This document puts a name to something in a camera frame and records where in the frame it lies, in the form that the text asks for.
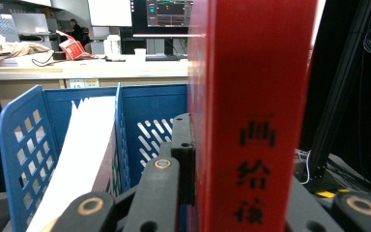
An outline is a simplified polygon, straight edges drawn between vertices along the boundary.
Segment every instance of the screw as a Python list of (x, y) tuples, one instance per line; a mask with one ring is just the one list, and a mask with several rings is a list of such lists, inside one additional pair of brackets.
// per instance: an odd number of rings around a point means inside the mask
[(159, 169), (165, 169), (171, 166), (171, 161), (168, 159), (159, 159), (155, 162), (155, 167)]
[(89, 216), (97, 213), (103, 207), (104, 201), (99, 197), (91, 197), (84, 200), (77, 208), (77, 211), (83, 216)]

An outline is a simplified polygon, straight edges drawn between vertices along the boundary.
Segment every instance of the blue plastic basket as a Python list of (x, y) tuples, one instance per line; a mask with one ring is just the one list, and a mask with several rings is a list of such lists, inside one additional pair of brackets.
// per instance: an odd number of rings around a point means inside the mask
[(14, 231), (25, 231), (42, 201), (71, 117), (71, 101), (116, 95), (122, 191), (138, 184), (145, 163), (170, 141), (172, 119), (186, 112), (186, 85), (43, 90), (36, 86), (0, 115), (0, 148)]

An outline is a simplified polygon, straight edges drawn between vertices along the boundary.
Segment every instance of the white cup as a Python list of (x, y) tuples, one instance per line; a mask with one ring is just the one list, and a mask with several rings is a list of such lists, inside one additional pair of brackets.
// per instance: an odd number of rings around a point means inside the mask
[(136, 48), (134, 50), (135, 60), (138, 62), (146, 61), (146, 48)]

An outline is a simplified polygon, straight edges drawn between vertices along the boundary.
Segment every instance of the white desk surface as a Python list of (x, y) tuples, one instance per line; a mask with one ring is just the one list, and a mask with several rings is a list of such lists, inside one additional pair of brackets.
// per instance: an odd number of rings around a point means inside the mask
[[(187, 60), (136, 62), (134, 55), (123, 55), (126, 62), (65, 61), (41, 68), (32, 64), (32, 55), (19, 58), (23, 62), (18, 67), (0, 67), (0, 80), (187, 77), (188, 65)], [(44, 61), (42, 55), (37, 60)]]

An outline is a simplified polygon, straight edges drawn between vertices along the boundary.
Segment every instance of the keyboard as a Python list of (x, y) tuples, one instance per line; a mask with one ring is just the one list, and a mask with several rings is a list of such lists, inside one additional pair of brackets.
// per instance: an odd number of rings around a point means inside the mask
[(168, 56), (146, 56), (146, 61), (179, 61), (180, 57), (175, 55)]

